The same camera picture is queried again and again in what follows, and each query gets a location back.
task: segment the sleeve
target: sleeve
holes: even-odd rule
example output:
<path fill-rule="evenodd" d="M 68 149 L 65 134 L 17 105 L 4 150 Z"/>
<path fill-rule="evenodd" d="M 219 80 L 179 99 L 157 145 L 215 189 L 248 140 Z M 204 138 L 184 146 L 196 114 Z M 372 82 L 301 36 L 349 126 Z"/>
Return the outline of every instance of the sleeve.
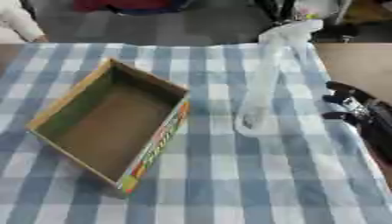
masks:
<path fill-rule="evenodd" d="M 4 20 L 11 29 L 29 42 L 44 35 L 30 14 L 20 7 L 3 7 L 1 9 L 1 15 L 2 20 Z"/>

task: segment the checkered tablecloth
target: checkered tablecloth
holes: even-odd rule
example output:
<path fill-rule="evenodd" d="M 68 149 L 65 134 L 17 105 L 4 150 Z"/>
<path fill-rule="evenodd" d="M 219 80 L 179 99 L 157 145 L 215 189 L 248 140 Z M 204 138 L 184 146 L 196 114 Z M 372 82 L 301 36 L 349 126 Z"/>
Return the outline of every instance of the checkered tablecloth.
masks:
<path fill-rule="evenodd" d="M 0 79 L 0 223 L 382 224 L 392 200 L 362 141 L 325 122 L 326 71 L 286 49 L 269 130 L 236 111 L 263 47 L 27 45 Z M 191 90 L 191 114 L 128 199 L 25 131 L 48 102 L 114 57 Z"/>

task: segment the person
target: person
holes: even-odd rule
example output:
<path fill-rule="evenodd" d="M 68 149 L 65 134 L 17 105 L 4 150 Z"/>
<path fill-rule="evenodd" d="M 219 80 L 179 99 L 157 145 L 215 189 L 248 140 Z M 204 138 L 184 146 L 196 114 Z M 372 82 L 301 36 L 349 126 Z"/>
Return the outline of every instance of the person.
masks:
<path fill-rule="evenodd" d="M 0 44 L 47 42 L 46 35 L 19 0 L 0 1 Z"/>

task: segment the floor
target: floor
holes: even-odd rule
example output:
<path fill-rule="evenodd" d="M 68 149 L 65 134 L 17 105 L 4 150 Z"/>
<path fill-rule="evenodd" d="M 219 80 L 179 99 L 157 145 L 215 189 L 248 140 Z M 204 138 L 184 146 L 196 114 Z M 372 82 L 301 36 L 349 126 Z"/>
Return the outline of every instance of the floor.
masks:
<path fill-rule="evenodd" d="M 205 46 L 249 42 L 270 25 L 247 1 L 198 0 L 180 13 L 119 16 L 80 13 L 72 0 L 32 0 L 38 22 L 54 42 L 122 42 L 134 45 Z"/>

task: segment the plastic bottle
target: plastic bottle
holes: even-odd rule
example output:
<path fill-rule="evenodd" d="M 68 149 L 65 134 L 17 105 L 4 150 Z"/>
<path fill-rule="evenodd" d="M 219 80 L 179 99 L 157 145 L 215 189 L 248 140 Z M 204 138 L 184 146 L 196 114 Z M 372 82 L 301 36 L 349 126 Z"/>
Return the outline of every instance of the plastic bottle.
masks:
<path fill-rule="evenodd" d="M 238 132 L 248 137 L 263 133 L 264 120 L 271 109 L 279 78 L 278 66 L 284 47 L 291 46 L 301 65 L 306 65 L 307 42 L 311 39 L 311 33 L 322 26 L 322 20 L 293 22 L 272 28 L 259 36 L 259 43 L 266 47 L 252 80 L 248 82 L 248 92 L 234 121 Z"/>

